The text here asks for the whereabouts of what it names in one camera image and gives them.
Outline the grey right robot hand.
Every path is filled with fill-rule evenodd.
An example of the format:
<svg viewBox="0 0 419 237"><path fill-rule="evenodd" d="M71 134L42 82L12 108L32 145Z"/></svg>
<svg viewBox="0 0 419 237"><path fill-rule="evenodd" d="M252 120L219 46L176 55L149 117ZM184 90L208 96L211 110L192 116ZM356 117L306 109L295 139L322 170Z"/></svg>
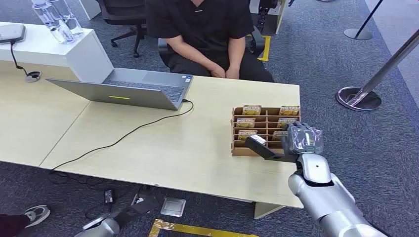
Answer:
<svg viewBox="0 0 419 237"><path fill-rule="evenodd" d="M284 130L286 135L281 139L281 142L285 154L312 153L319 155L324 151L323 130L299 121L288 123Z"/></svg>

